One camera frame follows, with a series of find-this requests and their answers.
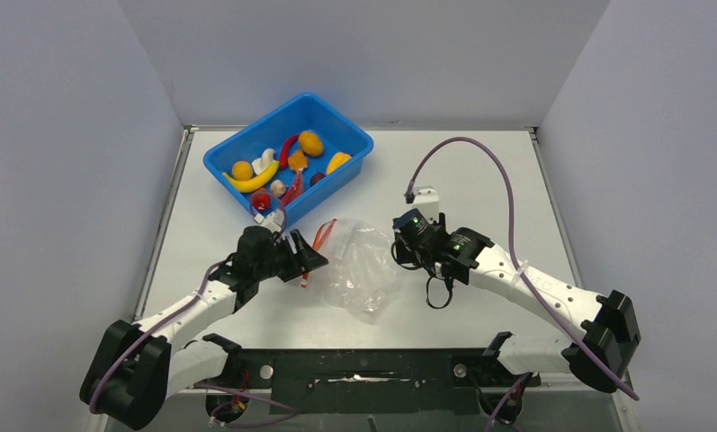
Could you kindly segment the yellow-orange toy ball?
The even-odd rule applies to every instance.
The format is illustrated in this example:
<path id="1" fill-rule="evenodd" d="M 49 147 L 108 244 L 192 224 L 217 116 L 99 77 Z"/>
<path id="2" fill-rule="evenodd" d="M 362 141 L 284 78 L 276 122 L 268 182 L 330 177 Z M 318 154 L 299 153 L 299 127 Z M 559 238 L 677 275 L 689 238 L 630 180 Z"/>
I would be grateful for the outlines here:
<path id="1" fill-rule="evenodd" d="M 250 162 L 240 160 L 231 168 L 231 178 L 237 181 L 247 181 L 255 176 L 255 171 Z"/>

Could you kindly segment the clear zip bag orange zipper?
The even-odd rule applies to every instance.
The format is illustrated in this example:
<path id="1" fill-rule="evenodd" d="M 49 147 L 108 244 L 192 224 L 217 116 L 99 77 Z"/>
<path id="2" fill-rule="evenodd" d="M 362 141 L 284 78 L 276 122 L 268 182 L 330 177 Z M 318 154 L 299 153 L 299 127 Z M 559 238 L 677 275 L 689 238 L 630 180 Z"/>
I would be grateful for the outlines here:
<path id="1" fill-rule="evenodd" d="M 365 221 L 328 220 L 319 226 L 312 242 L 327 265 L 302 276 L 300 287 L 372 324 L 387 311 L 402 286 L 391 245 L 391 236 Z"/>

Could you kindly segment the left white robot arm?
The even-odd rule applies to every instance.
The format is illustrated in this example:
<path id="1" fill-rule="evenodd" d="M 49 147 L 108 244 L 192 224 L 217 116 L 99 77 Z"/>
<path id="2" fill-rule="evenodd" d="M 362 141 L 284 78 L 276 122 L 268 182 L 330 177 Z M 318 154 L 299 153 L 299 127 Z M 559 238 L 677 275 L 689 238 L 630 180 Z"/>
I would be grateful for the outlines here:
<path id="1" fill-rule="evenodd" d="M 261 282 L 287 283 L 326 266 L 296 229 L 243 230 L 236 251 L 211 265 L 199 286 L 166 309 L 134 322 L 117 320 L 103 334 L 79 398 L 91 413 L 133 430 L 147 426 L 174 394 L 222 375 L 238 344 L 210 325 L 249 303 Z"/>

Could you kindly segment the red toy chili pepper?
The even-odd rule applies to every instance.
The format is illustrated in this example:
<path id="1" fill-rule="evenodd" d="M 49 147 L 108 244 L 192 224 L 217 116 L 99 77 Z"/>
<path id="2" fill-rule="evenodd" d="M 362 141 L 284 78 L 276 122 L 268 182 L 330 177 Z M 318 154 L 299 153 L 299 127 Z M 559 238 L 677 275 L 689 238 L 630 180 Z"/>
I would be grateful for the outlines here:
<path id="1" fill-rule="evenodd" d="M 292 146 L 298 141 L 300 134 L 294 134 L 284 141 L 279 154 L 279 168 L 284 169 L 288 166 L 288 158 Z"/>

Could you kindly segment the yellow toy banana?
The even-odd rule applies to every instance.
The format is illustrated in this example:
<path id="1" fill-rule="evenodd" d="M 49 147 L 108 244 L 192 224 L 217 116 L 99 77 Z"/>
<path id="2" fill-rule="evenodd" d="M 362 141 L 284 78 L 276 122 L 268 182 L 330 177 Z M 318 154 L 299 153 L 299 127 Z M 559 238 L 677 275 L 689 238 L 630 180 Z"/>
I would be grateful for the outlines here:
<path id="1" fill-rule="evenodd" d="M 228 183 L 233 186 L 237 191 L 242 194 L 250 194 L 270 183 L 275 177 L 275 175 L 278 173 L 279 168 L 280 162 L 274 161 L 260 175 L 256 175 L 249 180 L 237 180 L 232 178 L 227 173 L 223 173 L 223 176 L 228 181 Z"/>

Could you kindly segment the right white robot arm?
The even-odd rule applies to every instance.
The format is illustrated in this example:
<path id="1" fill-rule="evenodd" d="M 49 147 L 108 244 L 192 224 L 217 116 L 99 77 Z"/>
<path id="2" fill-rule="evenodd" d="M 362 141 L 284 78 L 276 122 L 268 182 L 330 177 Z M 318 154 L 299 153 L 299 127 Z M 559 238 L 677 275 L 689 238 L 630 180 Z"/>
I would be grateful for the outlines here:
<path id="1" fill-rule="evenodd" d="M 516 374 L 570 373 L 607 393 L 634 391 L 624 380 L 641 332 L 632 299 L 564 283 L 526 262 L 515 261 L 490 238 L 468 228 L 447 232 L 442 222 L 411 209 L 393 221 L 395 253 L 402 265 L 422 268 L 451 290 L 478 288 L 552 324 L 571 341 L 539 342 L 509 336 L 482 360 L 488 380 L 507 383 Z"/>

